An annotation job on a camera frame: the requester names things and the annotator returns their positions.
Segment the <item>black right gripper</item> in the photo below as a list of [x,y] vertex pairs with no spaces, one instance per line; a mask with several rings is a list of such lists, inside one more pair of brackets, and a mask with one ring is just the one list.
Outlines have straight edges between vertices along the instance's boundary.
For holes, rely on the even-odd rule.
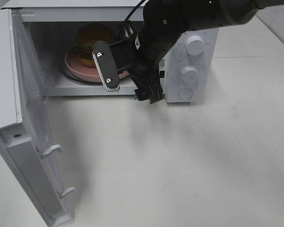
[[154,104],[163,99],[159,62],[173,46],[173,28],[169,24],[144,23],[133,41],[129,72],[137,87],[135,99],[149,99]]

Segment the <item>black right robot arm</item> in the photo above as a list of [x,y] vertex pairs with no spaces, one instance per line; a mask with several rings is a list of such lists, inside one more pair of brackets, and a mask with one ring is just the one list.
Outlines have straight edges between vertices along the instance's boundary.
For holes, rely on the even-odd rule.
[[163,99],[158,63],[189,30],[197,31],[248,23],[278,0],[150,0],[143,7],[143,26],[130,47],[137,62],[129,69],[138,101]]

